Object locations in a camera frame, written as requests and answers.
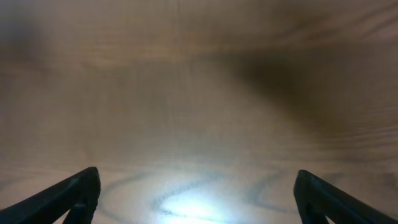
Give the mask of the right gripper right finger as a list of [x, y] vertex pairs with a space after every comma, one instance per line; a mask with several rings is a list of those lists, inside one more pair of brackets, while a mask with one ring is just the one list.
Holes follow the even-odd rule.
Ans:
[[300, 170], [294, 197], [303, 224], [397, 224], [393, 219], [336, 188], [307, 170]]

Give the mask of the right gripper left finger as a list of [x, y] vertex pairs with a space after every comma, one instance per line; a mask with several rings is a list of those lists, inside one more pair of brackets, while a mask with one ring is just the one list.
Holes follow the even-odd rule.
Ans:
[[88, 167], [73, 176], [1, 210], [3, 224], [90, 224], [98, 205], [101, 182], [98, 169]]

